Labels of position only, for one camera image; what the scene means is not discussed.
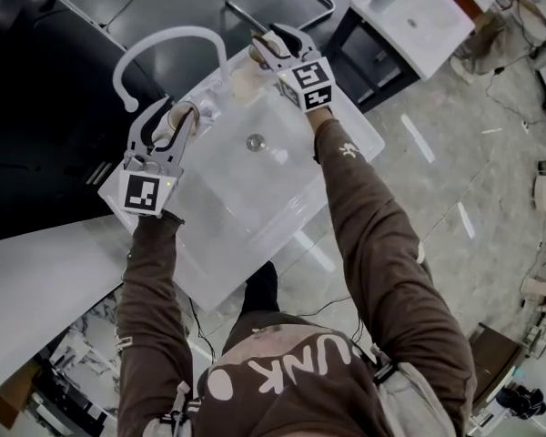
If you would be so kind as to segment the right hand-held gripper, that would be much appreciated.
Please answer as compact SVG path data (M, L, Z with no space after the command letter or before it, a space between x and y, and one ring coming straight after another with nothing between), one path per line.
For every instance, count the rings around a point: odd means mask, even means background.
M279 23L272 23L269 27L291 55L281 55L275 42L254 34L251 36L251 59L263 69L275 72L280 94L301 112L327 107L332 102L335 87L335 77L327 58L319 57L309 34Z

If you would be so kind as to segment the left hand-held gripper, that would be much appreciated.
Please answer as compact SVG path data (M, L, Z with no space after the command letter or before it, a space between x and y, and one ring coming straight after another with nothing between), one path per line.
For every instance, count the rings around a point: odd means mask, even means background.
M159 218L167 208L184 173L179 162L196 129L197 108L170 107L170 97L150 105L132 123L123 161L98 190L130 233L139 217ZM153 156L146 155L152 150Z

